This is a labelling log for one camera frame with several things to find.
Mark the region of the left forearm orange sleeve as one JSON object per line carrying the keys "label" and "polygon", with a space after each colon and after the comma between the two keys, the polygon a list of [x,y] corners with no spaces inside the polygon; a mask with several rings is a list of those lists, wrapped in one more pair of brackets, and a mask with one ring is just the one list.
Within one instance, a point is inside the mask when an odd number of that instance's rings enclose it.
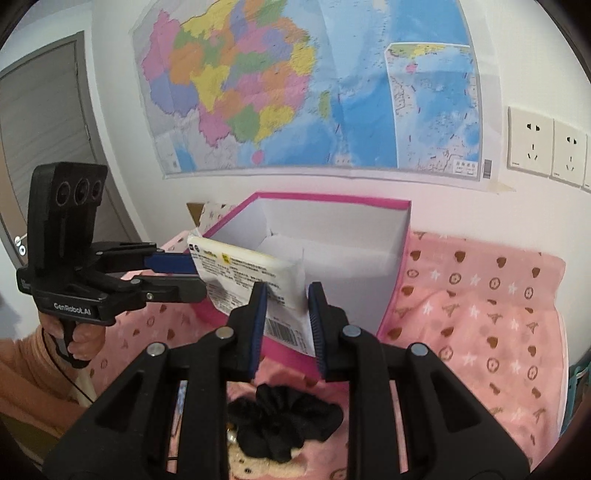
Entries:
{"label": "left forearm orange sleeve", "polygon": [[1,341],[1,413],[59,436],[86,411],[74,399],[74,370],[53,361],[43,330]]}

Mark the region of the person's left hand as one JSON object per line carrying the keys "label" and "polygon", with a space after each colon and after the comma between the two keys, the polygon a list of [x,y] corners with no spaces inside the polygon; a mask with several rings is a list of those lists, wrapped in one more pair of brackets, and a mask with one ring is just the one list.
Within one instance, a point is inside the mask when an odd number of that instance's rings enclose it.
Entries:
{"label": "person's left hand", "polygon": [[43,341],[56,362],[81,369],[95,358],[105,344],[105,328],[93,324],[77,324],[69,341],[65,340],[63,325],[54,316],[39,312]]}

